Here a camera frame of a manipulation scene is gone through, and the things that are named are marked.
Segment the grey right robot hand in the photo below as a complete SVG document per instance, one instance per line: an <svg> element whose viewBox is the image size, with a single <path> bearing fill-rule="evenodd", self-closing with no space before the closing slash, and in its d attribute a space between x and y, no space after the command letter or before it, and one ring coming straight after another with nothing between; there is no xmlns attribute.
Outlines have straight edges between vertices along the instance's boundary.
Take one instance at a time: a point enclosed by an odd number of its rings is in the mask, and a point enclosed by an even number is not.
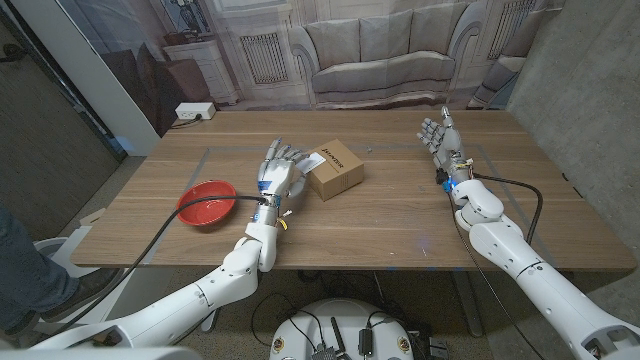
<svg viewBox="0 0 640 360"><path fill-rule="evenodd" d="M466 163L467 157L447 106L441 108L441 116L442 123L425 118L416 136L432 154L436 167L451 175Z"/></svg>

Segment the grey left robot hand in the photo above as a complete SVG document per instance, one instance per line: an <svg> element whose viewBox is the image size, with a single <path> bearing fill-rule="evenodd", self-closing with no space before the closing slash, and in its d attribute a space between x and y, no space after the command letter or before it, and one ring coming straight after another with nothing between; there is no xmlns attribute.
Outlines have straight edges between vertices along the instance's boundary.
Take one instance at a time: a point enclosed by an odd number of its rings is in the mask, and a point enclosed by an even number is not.
<svg viewBox="0 0 640 360"><path fill-rule="evenodd" d="M291 145L282 145L282 138L276 138L269 146L264 161L257 174L260 194L280 197L296 197L304 189L306 175L301 174L292 183L295 166L309 155Z"/></svg>

